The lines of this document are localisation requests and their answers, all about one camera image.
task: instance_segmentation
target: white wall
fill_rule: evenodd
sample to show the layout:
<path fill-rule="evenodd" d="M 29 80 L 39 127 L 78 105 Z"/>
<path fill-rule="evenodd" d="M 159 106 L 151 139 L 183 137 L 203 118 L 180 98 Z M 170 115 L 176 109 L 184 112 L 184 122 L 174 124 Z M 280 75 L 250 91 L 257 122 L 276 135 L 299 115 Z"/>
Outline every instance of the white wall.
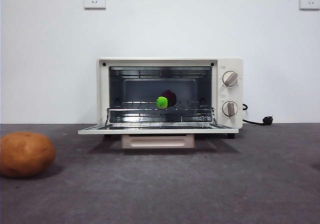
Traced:
<path fill-rule="evenodd" d="M 320 11 L 299 0 L 1 0 L 1 122 L 95 123 L 96 58 L 244 59 L 250 120 L 320 122 Z"/>

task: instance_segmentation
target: oven door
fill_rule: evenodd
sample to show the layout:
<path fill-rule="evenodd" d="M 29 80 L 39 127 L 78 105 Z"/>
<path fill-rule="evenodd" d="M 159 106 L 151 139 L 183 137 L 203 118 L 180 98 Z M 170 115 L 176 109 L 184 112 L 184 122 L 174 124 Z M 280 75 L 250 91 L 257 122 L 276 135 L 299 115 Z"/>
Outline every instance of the oven door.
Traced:
<path fill-rule="evenodd" d="M 239 129 L 212 123 L 125 123 L 93 126 L 79 130 L 79 134 L 199 134 L 238 133 Z"/>

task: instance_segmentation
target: power cord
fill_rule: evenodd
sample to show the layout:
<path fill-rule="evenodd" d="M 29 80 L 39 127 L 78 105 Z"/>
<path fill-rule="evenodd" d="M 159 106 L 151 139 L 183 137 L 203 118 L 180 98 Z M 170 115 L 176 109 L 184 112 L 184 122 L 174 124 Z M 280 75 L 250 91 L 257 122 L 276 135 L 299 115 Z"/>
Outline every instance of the power cord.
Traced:
<path fill-rule="evenodd" d="M 248 109 L 248 105 L 243 103 L 243 106 L 244 106 L 244 108 L 242 110 L 247 110 Z M 243 121 L 246 122 L 246 123 L 257 124 L 257 125 L 262 125 L 262 126 L 271 125 L 273 120 L 274 119 L 273 119 L 272 116 L 264 117 L 262 119 L 262 123 L 256 123 L 256 122 L 252 122 L 252 121 L 248 121 L 248 120 L 243 119 Z"/>

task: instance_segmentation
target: oven foot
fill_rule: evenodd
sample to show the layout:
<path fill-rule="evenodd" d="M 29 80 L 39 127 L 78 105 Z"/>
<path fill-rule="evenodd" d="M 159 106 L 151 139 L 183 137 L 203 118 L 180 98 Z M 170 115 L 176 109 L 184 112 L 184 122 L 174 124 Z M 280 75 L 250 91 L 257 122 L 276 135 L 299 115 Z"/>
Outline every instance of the oven foot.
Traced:
<path fill-rule="evenodd" d="M 235 138 L 235 133 L 227 133 L 227 137 L 229 139 L 234 139 Z"/>

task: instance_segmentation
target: dark red object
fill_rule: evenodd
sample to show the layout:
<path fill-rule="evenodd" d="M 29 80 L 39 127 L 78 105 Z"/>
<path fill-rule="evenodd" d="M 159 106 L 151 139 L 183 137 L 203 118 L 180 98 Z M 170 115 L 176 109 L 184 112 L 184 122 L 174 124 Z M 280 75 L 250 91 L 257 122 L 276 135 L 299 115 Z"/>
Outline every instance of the dark red object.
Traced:
<path fill-rule="evenodd" d="M 175 104 L 177 103 L 176 94 L 171 90 L 166 90 L 165 92 L 162 93 L 161 96 L 165 97 L 168 100 L 168 108 L 175 106 Z"/>

